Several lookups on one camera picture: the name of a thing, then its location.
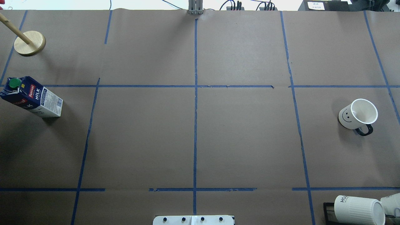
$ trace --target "black mug handle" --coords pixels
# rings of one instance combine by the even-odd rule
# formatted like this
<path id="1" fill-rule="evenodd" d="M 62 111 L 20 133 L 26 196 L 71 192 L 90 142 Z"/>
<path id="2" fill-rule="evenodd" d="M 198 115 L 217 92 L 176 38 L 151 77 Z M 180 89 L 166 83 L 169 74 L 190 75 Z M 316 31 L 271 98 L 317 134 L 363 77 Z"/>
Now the black mug handle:
<path id="1" fill-rule="evenodd" d="M 356 129 L 356 131 L 357 131 L 357 133 L 358 133 L 359 135 L 361 135 L 361 136 L 367 136 L 367 135 L 372 134 L 372 132 L 374 131 L 374 129 L 372 128 L 371 124 L 366 124 L 366 125 L 367 125 L 367 127 L 368 127 L 368 132 L 367 132 L 366 134 L 364 134 L 364 133 L 361 131 L 360 128 L 357 128 L 357 129 Z"/>

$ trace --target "white mug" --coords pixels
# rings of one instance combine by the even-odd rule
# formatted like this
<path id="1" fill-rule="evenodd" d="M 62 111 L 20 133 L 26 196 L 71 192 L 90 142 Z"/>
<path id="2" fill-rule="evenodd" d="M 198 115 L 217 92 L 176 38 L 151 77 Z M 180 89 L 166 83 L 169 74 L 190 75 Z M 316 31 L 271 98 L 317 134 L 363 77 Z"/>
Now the white mug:
<path id="1" fill-rule="evenodd" d="M 344 127 L 356 130 L 361 136 L 367 136 L 374 131 L 371 124 L 378 118 L 378 110 L 372 102 L 359 98 L 344 107 L 339 112 L 338 118 Z M 360 129 L 364 125 L 368 127 L 367 133 L 363 133 Z"/>
<path id="2" fill-rule="evenodd" d="M 339 223 L 359 225 L 384 225 L 385 212 L 376 199 L 339 195 L 334 204 Z"/>
<path id="3" fill-rule="evenodd" d="M 387 215 L 397 217 L 392 220 L 393 223 L 400 224 L 400 193 L 383 197 L 380 201 Z"/>

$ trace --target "barcode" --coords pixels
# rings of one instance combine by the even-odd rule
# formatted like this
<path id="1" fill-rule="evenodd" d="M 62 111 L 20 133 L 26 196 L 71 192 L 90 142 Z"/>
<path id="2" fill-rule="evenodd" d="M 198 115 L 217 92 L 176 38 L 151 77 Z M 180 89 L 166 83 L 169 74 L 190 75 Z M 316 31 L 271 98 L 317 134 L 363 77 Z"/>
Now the barcode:
<path id="1" fill-rule="evenodd" d="M 62 99 L 58 98 L 57 106 L 62 107 Z"/>

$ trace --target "wooden stick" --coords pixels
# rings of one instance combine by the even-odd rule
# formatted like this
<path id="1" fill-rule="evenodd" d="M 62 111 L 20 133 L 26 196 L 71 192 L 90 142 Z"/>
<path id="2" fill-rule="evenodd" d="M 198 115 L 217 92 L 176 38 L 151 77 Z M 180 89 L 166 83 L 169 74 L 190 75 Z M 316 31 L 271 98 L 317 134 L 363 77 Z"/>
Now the wooden stick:
<path id="1" fill-rule="evenodd" d="M 22 39 L 26 44 L 32 43 L 32 41 L 27 38 L 19 29 L 17 29 L 12 22 L 10 22 L 3 14 L 0 13 L 0 21 L 8 27 L 12 32 L 14 32 L 20 39 Z"/>

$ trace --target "milk carton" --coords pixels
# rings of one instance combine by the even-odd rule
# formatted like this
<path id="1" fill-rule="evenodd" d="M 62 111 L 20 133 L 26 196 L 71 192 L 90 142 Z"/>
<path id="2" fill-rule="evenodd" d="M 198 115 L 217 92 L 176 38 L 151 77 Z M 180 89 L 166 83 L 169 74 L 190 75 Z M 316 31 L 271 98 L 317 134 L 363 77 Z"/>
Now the milk carton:
<path id="1" fill-rule="evenodd" d="M 61 116 L 63 100 L 30 76 L 7 78 L 0 97 L 42 118 Z"/>

